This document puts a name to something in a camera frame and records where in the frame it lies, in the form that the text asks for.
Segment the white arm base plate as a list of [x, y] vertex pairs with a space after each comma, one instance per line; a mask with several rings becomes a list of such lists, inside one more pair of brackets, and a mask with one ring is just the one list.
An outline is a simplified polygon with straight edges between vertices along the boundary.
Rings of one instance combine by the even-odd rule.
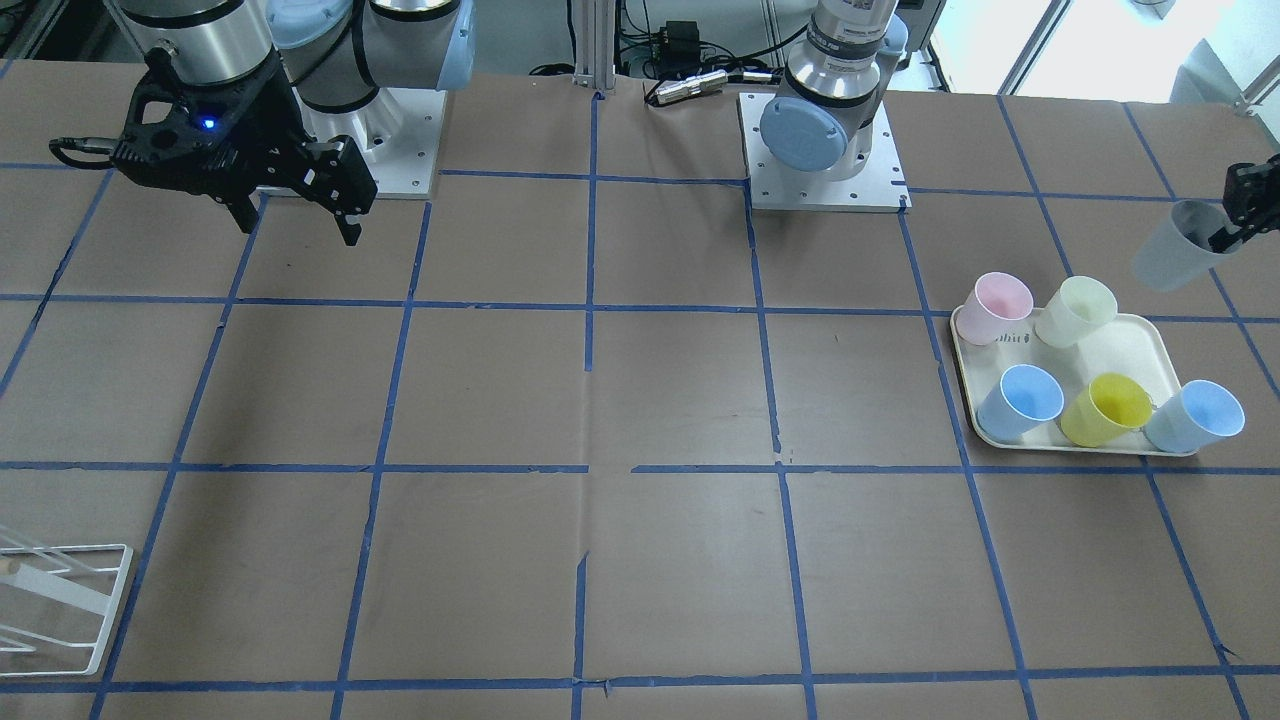
[[850, 137], [846, 152], [832, 168], [805, 172], [778, 159], [762, 137], [760, 120], [773, 100], [773, 94], [739, 96], [754, 209], [896, 213], [911, 206], [886, 106], [877, 108], [872, 126]]
[[442, 142], [447, 91], [371, 88], [346, 94], [346, 105], [307, 102], [293, 91], [307, 132], [320, 141], [355, 140], [378, 184], [379, 199], [429, 199]]

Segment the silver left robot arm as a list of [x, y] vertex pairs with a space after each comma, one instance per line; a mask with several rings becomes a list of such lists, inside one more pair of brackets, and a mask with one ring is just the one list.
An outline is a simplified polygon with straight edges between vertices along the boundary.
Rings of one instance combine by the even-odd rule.
[[906, 47], [895, 1], [819, 1], [805, 38], [788, 53], [777, 95], [755, 136], [781, 167], [833, 184], [860, 174], [876, 117]]

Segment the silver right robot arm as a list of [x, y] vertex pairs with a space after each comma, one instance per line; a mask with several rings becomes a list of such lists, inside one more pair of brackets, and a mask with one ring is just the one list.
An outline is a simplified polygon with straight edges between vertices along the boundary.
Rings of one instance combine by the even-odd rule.
[[471, 78], [471, 1], [123, 1], [147, 67], [120, 136], [86, 151], [137, 184], [205, 196], [243, 232], [253, 193], [324, 208], [353, 246], [372, 163], [408, 123], [393, 91]]

